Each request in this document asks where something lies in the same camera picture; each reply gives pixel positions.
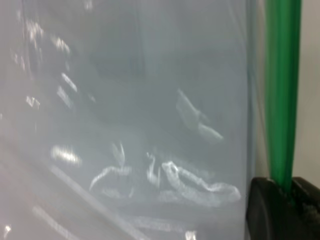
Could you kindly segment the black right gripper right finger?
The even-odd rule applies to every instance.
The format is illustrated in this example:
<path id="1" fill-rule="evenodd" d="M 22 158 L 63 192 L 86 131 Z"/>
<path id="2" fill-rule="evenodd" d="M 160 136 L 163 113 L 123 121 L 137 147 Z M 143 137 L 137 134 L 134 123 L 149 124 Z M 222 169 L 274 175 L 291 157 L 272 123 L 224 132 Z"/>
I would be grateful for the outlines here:
<path id="1" fill-rule="evenodd" d="M 320 239 L 320 189 L 302 177 L 293 177 L 291 196 L 307 232 Z"/>

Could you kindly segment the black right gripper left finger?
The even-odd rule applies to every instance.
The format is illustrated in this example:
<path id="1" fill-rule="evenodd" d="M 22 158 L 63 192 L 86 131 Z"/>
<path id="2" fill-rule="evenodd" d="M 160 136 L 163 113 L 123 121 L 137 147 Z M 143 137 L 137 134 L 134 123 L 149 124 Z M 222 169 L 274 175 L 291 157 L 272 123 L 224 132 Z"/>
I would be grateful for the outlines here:
<path id="1" fill-rule="evenodd" d="M 246 221 L 252 240 L 289 240 L 289 205 L 278 185 L 255 177 L 250 184 Z"/>

